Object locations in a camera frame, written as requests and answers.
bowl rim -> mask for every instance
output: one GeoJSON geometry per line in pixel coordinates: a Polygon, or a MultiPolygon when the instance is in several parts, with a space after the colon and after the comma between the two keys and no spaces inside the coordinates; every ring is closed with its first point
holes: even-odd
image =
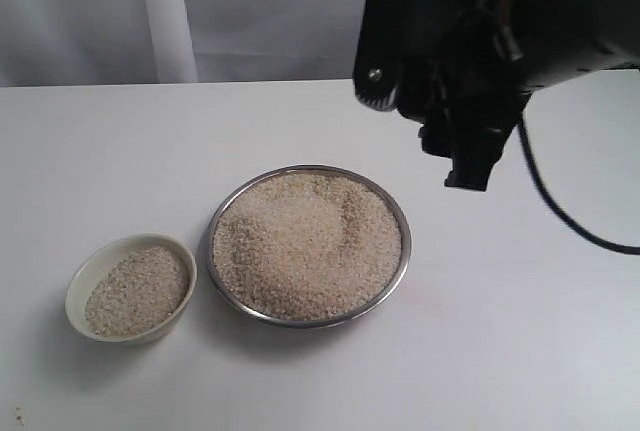
{"type": "Polygon", "coordinates": [[[127,343],[127,342],[131,342],[131,341],[136,341],[136,340],[145,338],[145,337],[155,333],[159,329],[163,328],[164,326],[169,324],[169,322],[171,322],[176,317],[177,314],[182,312],[184,307],[189,302],[189,299],[191,299],[191,295],[193,294],[193,291],[194,291],[195,286],[196,286],[196,279],[197,278],[198,278],[198,267],[196,265],[195,257],[193,255],[193,253],[191,252],[191,250],[189,248],[187,248],[183,243],[181,243],[177,239],[172,238],[171,236],[167,236],[165,234],[157,234],[157,233],[132,234],[132,235],[129,235],[129,236],[125,236],[123,238],[116,239],[115,241],[112,241],[109,244],[106,244],[105,246],[102,246],[98,250],[94,251],[87,259],[85,259],[85,261],[80,265],[80,267],[74,273],[73,277],[71,278],[71,282],[67,286],[67,292],[66,292],[65,300],[64,300],[65,314],[67,315],[67,320],[69,321],[71,326],[73,326],[73,329],[75,329],[77,332],[79,332],[83,336],[86,336],[87,338],[92,339],[94,341],[100,341],[100,342],[104,342],[104,343],[127,343]],[[178,249],[180,249],[181,253],[183,254],[183,256],[181,256],[181,258],[184,258],[184,257],[188,257],[189,258],[189,262],[188,263],[184,263],[187,266],[187,269],[189,271],[189,288],[187,289],[187,294],[185,294],[184,298],[180,302],[180,305],[175,309],[175,311],[173,313],[171,313],[170,316],[168,316],[160,324],[154,326],[151,329],[148,329],[147,331],[144,331],[143,333],[134,334],[134,335],[131,335],[131,336],[117,336],[117,337],[114,337],[114,336],[110,336],[110,337],[109,336],[101,336],[99,334],[92,333],[91,331],[89,331],[86,328],[76,326],[74,324],[73,320],[71,320],[69,308],[71,306],[70,293],[71,293],[71,290],[72,290],[73,286],[76,284],[78,277],[83,273],[83,271],[85,271],[85,269],[91,264],[91,262],[95,258],[97,258],[100,254],[105,253],[109,249],[111,249],[113,247],[116,247],[116,246],[118,246],[118,245],[120,245],[122,243],[125,243],[127,241],[136,241],[138,239],[145,239],[145,238],[158,239],[159,241],[168,241],[168,242],[174,244],[178,249]]]}
{"type": "Polygon", "coordinates": [[[369,178],[365,178],[364,176],[354,173],[353,171],[349,171],[342,168],[337,168],[334,166],[325,166],[321,164],[304,164],[304,165],[294,165],[287,166],[284,168],[274,169],[272,171],[268,171],[264,174],[261,174],[237,188],[233,191],[223,202],[220,204],[218,209],[213,215],[211,222],[209,223],[209,227],[207,228],[207,246],[206,246],[206,256],[205,256],[205,264],[209,271],[209,275],[213,280],[213,284],[215,285],[218,292],[225,298],[225,300],[230,303],[233,307],[238,309],[239,311],[258,319],[267,324],[271,324],[274,326],[280,326],[285,328],[297,328],[297,329],[314,329],[314,328],[328,328],[331,326],[337,326],[339,324],[343,324],[345,322],[356,319],[365,313],[368,313],[373,308],[382,303],[385,299],[389,297],[389,295],[396,289],[400,281],[404,277],[407,267],[409,264],[409,259],[411,257],[411,231],[409,229],[409,223],[407,222],[407,218],[402,212],[402,209],[398,205],[395,199],[387,193],[380,185],[371,181],[369,178]],[[261,313],[249,306],[243,304],[238,300],[231,291],[224,285],[218,270],[213,263],[213,237],[215,231],[218,227],[218,222],[220,218],[225,213],[225,211],[233,204],[233,202],[238,199],[240,195],[249,190],[250,188],[256,186],[259,183],[267,181],[269,179],[284,176],[287,174],[321,174],[325,176],[335,176],[335,177],[344,177],[347,179],[351,179],[357,183],[365,185],[370,191],[375,193],[378,197],[383,199],[389,210],[392,212],[396,222],[398,224],[398,228],[400,231],[400,260],[398,262],[398,267],[391,278],[391,280],[387,283],[387,285],[372,299],[370,299],[367,303],[362,306],[349,311],[348,313],[335,316],[333,318],[327,319],[318,319],[313,321],[294,321],[294,320],[286,320],[275,318],[273,316],[266,315],[261,313]]]}

screw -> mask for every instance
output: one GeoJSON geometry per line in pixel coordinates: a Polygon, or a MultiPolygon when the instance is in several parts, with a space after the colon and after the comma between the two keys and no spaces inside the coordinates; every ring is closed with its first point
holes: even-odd
{"type": "Polygon", "coordinates": [[[369,74],[367,76],[369,77],[369,81],[373,81],[374,83],[376,83],[380,81],[380,78],[382,78],[382,70],[371,69],[369,70],[369,74]]]}

robotic arm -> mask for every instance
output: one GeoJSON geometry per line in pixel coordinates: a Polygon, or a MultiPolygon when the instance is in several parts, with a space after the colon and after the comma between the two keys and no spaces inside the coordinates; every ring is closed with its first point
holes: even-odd
{"type": "Polygon", "coordinates": [[[355,93],[366,106],[397,108],[422,125],[423,151],[452,160],[446,186],[485,191],[516,125],[526,139],[522,114],[534,92],[640,64],[639,6],[638,0],[366,0],[355,93]]]}

small bowl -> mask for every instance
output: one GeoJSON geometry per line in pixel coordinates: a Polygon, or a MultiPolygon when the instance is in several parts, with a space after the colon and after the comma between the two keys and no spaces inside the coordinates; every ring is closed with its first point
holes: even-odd
{"type": "Polygon", "coordinates": [[[211,279],[217,290],[222,294],[222,296],[229,302],[234,308],[238,309],[244,314],[247,314],[253,318],[256,318],[264,323],[272,324],[274,326],[281,326],[285,328],[299,328],[299,329],[312,329],[312,328],[328,328],[330,326],[336,326],[338,324],[343,324],[347,321],[351,321],[352,319],[358,318],[363,314],[371,311],[373,308],[382,303],[385,299],[389,297],[389,295],[396,289],[400,280],[404,276],[404,273],[407,270],[407,266],[409,264],[409,258],[411,256],[411,232],[409,230],[409,224],[407,223],[407,218],[405,217],[402,209],[396,201],[387,193],[384,189],[378,186],[376,183],[371,181],[370,179],[365,178],[359,174],[356,174],[351,171],[347,171],[345,169],[334,168],[331,166],[322,166],[322,165],[298,165],[298,166],[290,166],[287,168],[276,169],[274,171],[270,171],[268,173],[262,174],[251,181],[240,186],[236,189],[227,199],[225,199],[220,207],[216,210],[213,215],[213,219],[211,219],[211,223],[209,224],[209,228],[207,230],[207,253],[205,256],[207,269],[209,270],[209,274],[211,275],[211,279]],[[229,206],[243,193],[247,190],[256,186],[259,183],[267,181],[271,178],[282,176],[285,174],[320,174],[323,176],[331,176],[331,177],[342,177],[347,178],[357,183],[364,184],[369,191],[377,194],[384,202],[387,203],[391,213],[393,214],[396,222],[398,223],[398,228],[400,230],[400,238],[401,238],[401,247],[400,247],[400,261],[398,262],[398,267],[396,271],[389,281],[387,285],[380,291],[376,296],[371,298],[369,302],[360,306],[359,308],[354,309],[345,314],[341,314],[339,316],[335,316],[333,318],[328,319],[318,319],[313,321],[295,321],[295,320],[285,320],[280,318],[275,318],[273,316],[268,316],[263,314],[255,309],[252,309],[236,298],[231,291],[224,285],[222,282],[222,278],[216,269],[215,264],[213,264],[213,235],[216,232],[216,228],[218,226],[218,222],[220,218],[227,210],[229,206]]]}
{"type": "Polygon", "coordinates": [[[67,318],[69,318],[69,322],[76,331],[94,341],[127,345],[149,343],[162,338],[176,325],[193,294],[197,275],[196,261],[191,251],[169,236],[139,234],[122,238],[92,254],[73,276],[67,288],[67,296],[64,303],[67,318]],[[105,337],[91,331],[85,319],[84,310],[89,296],[91,296],[97,284],[131,253],[151,246],[163,246],[175,252],[180,256],[189,272],[189,289],[180,306],[162,323],[144,333],[124,337],[105,337]]]}

white ceramic bowl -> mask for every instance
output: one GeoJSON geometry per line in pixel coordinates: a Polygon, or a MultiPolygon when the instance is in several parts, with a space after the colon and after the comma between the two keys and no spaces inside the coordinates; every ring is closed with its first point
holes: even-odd
{"type": "Polygon", "coordinates": [[[189,249],[179,241],[160,234],[139,234],[114,241],[96,251],[76,272],[65,299],[65,310],[71,325],[80,334],[95,341],[120,344],[144,344],[165,336],[176,325],[187,302],[193,294],[198,275],[196,261],[189,249]],[[175,252],[184,262],[189,272],[189,289],[187,295],[175,312],[158,326],[144,333],[126,337],[105,337],[92,332],[85,319],[84,309],[98,282],[104,278],[118,263],[129,254],[150,246],[163,246],[175,252]]]}

